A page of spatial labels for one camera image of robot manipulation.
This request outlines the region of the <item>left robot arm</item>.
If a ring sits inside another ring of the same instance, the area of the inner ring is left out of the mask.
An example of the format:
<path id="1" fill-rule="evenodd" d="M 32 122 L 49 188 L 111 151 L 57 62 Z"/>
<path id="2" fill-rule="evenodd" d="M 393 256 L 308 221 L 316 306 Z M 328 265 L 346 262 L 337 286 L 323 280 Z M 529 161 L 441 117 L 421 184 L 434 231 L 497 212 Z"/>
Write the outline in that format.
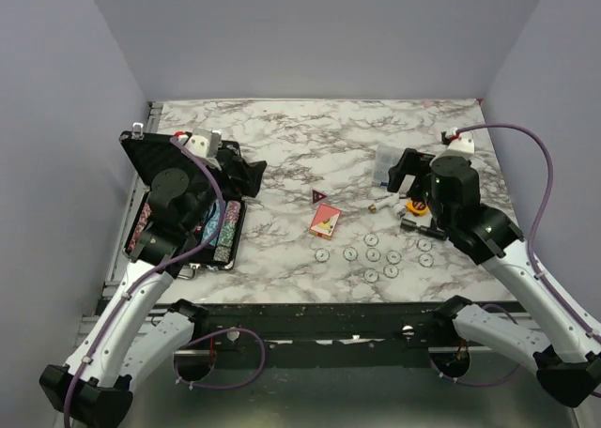
<path id="1" fill-rule="evenodd" d="M 128 254 L 119 286 L 100 319 L 62 365 L 49 365 L 39 383 L 69 426 L 117 427 L 135 390 L 176 349 L 201 346 L 208 325 L 201 311 L 180 301 L 144 337 L 138 332 L 181 269 L 209 252 L 228 203 L 259 193 L 265 161 L 246 161 L 236 142 L 216 146 L 170 137 L 125 138 L 122 147 L 147 187 L 147 225 Z"/>

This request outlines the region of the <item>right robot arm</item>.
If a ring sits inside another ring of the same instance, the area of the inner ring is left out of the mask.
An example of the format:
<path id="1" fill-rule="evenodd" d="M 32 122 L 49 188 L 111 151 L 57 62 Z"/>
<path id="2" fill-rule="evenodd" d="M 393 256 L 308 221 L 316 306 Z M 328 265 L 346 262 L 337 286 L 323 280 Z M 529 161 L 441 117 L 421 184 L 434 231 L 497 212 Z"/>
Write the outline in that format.
<path id="1" fill-rule="evenodd" d="M 470 160 L 406 149 L 388 171 L 388 191 L 407 176 L 410 199 L 427 205 L 435 225 L 474 264 L 500 281 L 537 324 L 526 329 L 462 297 L 445 301 L 432 322 L 441 344 L 473 341 L 536 376 L 557 402 L 577 407 L 600 385 L 600 323 L 562 288 L 502 211 L 481 201 Z"/>

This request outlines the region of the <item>triangular all-in button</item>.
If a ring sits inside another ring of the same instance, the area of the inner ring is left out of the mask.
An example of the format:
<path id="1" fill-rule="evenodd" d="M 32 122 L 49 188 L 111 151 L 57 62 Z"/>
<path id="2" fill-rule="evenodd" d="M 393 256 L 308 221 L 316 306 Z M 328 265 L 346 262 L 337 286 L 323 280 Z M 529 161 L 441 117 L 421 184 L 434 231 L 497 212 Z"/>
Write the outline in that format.
<path id="1" fill-rule="evenodd" d="M 326 200 L 328 195 L 322 191 L 318 191 L 316 189 L 311 190 L 311 204 L 313 206 L 320 204 L 322 201 Z"/>

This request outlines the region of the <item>red playing card deck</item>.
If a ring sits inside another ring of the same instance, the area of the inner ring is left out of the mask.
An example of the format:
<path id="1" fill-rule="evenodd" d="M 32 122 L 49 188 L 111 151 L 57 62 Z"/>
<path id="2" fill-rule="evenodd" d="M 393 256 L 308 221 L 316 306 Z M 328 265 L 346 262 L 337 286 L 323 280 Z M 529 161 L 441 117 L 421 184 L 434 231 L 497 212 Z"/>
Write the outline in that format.
<path id="1" fill-rule="evenodd" d="M 340 209 L 321 204 L 310 223 L 309 233 L 316 237 L 331 240 L 341 215 L 342 211 Z"/>

